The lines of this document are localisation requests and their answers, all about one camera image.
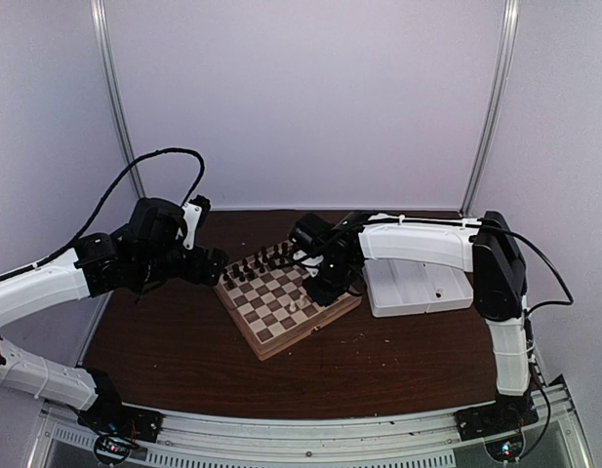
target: white wall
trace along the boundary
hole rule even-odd
[[[551,257],[576,306],[534,319],[550,376],[563,372],[602,467],[602,1],[522,3],[502,116],[475,203]],[[528,256],[531,302],[562,297]]]
[[[0,273],[63,245],[120,171],[87,0],[0,2]],[[125,183],[96,230],[128,218]],[[75,364],[96,300],[2,330],[14,343]],[[39,402],[0,389],[0,468],[21,466]]]
[[[134,147],[206,157],[216,208],[457,208],[504,2],[107,2]],[[142,169],[180,199],[192,161]]]

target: white arm segment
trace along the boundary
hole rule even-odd
[[[68,368],[23,351],[7,339],[0,340],[0,387],[47,398],[78,410],[87,410],[97,399],[92,376],[83,369]]]
[[[35,270],[0,283],[0,328],[52,305],[90,295],[74,249]],[[0,386],[87,410],[97,398],[89,373],[48,361],[0,339]]]
[[[398,216],[377,214],[372,219]],[[477,219],[463,219],[463,224],[480,225]],[[469,241],[478,229],[462,226],[441,226],[403,222],[366,226],[359,234],[361,250],[366,258],[403,259],[435,263],[459,268],[465,272],[473,269],[472,244]]]
[[[74,249],[45,266],[0,283],[0,328],[52,305],[90,296]]]
[[[398,218],[378,214],[371,219]],[[480,225],[477,219],[459,219]],[[471,236],[478,229],[463,226],[386,223],[366,226],[359,234],[363,255],[369,259],[403,259],[473,271]],[[485,320],[489,327],[498,371],[497,387],[503,395],[520,396],[528,389],[530,371],[524,317],[504,322]]]
[[[524,317],[504,322],[485,322],[492,334],[498,371],[498,392],[515,397],[524,395],[531,380]]]

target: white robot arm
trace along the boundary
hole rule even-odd
[[[0,328],[52,305],[121,287],[142,295],[150,291],[147,286],[178,277],[215,285],[226,254],[195,246],[209,209],[209,200],[200,196],[183,207],[140,199],[129,223],[111,235],[87,236],[49,263],[0,276]],[[120,397],[103,372],[62,366],[1,336],[0,386],[83,411],[89,425],[101,430],[109,423],[120,425]]]
[[[348,291],[366,260],[411,260],[473,273],[474,305],[490,330],[496,357],[497,401],[486,414],[484,407],[476,414],[461,414],[460,426],[469,430],[474,420],[489,420],[497,430],[514,429],[516,421],[532,422],[536,417],[529,395],[532,330],[526,310],[526,265],[507,232],[506,221],[496,212],[454,220],[353,213],[337,225],[308,214],[290,238],[299,249],[296,262],[311,275],[303,285],[322,304]],[[463,431],[462,437],[485,436],[488,429]]]

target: white plastic box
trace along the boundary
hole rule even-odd
[[[368,296],[375,317],[464,309],[473,300],[465,273],[410,260],[366,260]]]

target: wooden tabletop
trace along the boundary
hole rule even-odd
[[[211,213],[198,244],[237,260],[285,240],[301,215]],[[138,305],[134,299],[114,293],[84,363],[107,371],[127,403],[220,416],[334,418],[494,398],[491,338],[473,309],[376,319],[364,298],[358,309],[261,362],[206,287],[177,280]]]

